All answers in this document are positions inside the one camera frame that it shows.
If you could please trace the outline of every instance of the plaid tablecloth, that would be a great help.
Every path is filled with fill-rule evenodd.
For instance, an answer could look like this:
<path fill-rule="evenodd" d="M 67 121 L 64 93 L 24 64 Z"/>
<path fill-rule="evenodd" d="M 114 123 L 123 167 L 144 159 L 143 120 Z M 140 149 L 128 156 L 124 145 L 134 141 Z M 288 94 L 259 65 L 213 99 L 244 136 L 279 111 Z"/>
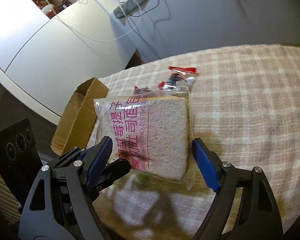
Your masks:
<path fill-rule="evenodd" d="M 107 97 L 130 95 L 133 86 L 155 87 L 167 67 L 198 68 L 192 90 L 194 137 L 235 167 L 264 170 L 283 229 L 300 214 L 300 48 L 238 46 L 173 56 L 100 79 Z M 95 139 L 94 130 L 90 144 Z M 196 168 L 190 191 L 135 171 L 101 191 L 100 219 L 126 239 L 191 239 L 215 194 Z M 240 190 L 225 231 L 231 229 Z"/>

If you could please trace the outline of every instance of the white cabinet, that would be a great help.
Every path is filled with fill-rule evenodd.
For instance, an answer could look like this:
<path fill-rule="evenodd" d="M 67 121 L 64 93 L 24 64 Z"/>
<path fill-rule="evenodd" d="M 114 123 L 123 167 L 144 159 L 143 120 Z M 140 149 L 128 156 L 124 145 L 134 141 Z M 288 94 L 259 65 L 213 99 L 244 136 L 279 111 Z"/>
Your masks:
<path fill-rule="evenodd" d="M 21 49 L 6 74 L 39 103 L 62 115 L 76 87 L 125 68 L 136 47 L 94 0 L 76 2 L 53 17 Z"/>
<path fill-rule="evenodd" d="M 0 0 L 0 68 L 3 71 L 48 21 L 32 0 Z"/>

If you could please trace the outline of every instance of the cardboard box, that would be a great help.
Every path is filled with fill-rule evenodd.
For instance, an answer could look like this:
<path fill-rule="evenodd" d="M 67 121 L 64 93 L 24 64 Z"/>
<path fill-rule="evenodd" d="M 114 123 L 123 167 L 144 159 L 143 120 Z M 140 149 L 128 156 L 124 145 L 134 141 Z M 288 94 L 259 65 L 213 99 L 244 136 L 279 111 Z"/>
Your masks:
<path fill-rule="evenodd" d="M 58 155 L 78 146 L 85 148 L 97 119 L 93 100 L 104 98 L 108 88 L 92 78 L 78 86 L 61 116 L 51 141 L 51 149 Z"/>

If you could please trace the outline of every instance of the blue gripper pad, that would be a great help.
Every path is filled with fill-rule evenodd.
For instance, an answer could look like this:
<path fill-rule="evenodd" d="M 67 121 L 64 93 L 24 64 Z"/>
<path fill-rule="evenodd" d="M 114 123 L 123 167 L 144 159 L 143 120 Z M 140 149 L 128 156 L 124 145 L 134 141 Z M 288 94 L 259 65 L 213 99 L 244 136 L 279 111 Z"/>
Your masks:
<path fill-rule="evenodd" d="M 95 146 L 95 149 L 90 150 L 87 154 L 85 154 L 83 161 L 90 156 L 94 159 L 88 160 L 91 161 L 91 164 L 87 170 L 87 181 L 86 181 L 86 188 L 89 190 L 92 187 L 95 187 L 98 184 L 98 181 L 103 173 L 103 169 L 106 166 L 109 157 L 112 153 L 112 139 L 108 136 L 105 136 L 100 143 Z"/>
<path fill-rule="evenodd" d="M 201 147 L 197 139 L 192 141 L 192 150 L 194 154 L 194 159 L 199 167 L 199 170 L 203 176 L 209 188 L 212 188 L 214 192 L 218 192 L 221 185 L 218 182 L 218 174 L 211 161 L 207 157 L 204 149 Z"/>

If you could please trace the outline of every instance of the camera lens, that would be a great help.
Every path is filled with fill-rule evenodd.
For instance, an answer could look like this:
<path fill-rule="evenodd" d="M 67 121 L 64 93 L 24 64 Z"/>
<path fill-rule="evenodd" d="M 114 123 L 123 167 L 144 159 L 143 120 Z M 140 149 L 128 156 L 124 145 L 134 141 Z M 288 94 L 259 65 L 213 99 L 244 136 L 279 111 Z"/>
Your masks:
<path fill-rule="evenodd" d="M 12 143 L 7 144 L 7 154 L 11 160 L 16 158 L 16 149 L 14 148 Z"/>
<path fill-rule="evenodd" d="M 30 142 L 32 140 L 32 134 L 29 129 L 26 130 L 26 137 L 27 137 L 28 142 Z"/>
<path fill-rule="evenodd" d="M 23 152 L 26 149 L 26 140 L 21 133 L 17 135 L 16 142 L 20 152 Z"/>

